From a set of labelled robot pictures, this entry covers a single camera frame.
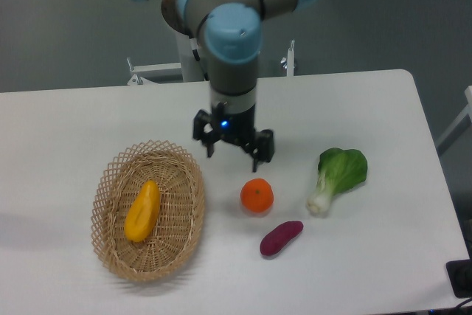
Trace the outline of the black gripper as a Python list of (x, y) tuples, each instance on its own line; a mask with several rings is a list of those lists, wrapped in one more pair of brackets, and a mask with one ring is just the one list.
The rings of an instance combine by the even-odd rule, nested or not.
[(215, 143), (223, 141), (242, 148), (252, 158), (252, 172), (259, 165), (269, 163), (275, 152), (274, 132), (271, 129), (256, 131), (255, 105), (244, 112), (229, 114), (223, 103), (212, 107), (211, 114), (199, 110), (193, 119), (192, 138), (206, 148), (211, 158)]

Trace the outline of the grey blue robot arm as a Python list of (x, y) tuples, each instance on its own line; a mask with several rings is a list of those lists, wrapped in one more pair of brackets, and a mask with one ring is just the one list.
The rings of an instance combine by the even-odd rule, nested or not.
[(315, 0), (176, 0), (184, 31), (204, 51), (210, 111), (199, 111), (192, 136), (208, 154), (216, 142), (238, 146), (254, 166), (274, 155), (274, 133), (254, 126), (262, 23)]

